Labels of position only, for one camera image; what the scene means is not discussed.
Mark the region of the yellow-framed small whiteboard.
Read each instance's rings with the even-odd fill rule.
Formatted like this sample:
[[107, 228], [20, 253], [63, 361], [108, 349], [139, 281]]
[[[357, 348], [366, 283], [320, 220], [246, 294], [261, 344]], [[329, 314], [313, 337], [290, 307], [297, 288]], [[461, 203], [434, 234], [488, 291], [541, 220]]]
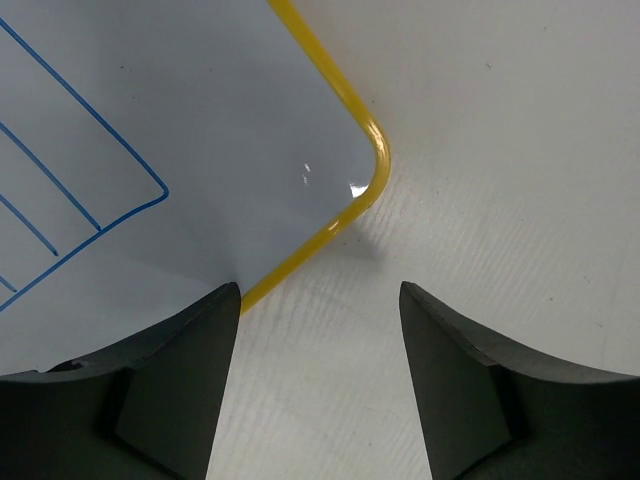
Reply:
[[388, 141], [290, 1], [1, 5], [1, 370], [233, 282], [249, 308], [384, 190]]

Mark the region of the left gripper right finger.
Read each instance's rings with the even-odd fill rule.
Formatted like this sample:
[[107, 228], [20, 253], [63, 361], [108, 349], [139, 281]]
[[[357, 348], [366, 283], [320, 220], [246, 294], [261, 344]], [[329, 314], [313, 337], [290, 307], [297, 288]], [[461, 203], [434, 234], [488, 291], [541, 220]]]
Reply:
[[402, 333], [435, 479], [635, 479], [639, 380], [512, 340], [403, 282]]

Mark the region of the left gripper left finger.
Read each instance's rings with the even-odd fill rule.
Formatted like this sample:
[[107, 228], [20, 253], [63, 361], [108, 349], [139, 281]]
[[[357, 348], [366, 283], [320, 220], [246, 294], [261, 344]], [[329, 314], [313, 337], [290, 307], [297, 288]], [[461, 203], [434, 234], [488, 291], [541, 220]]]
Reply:
[[5, 479], [202, 479], [241, 310], [227, 283], [134, 335], [1, 379]]

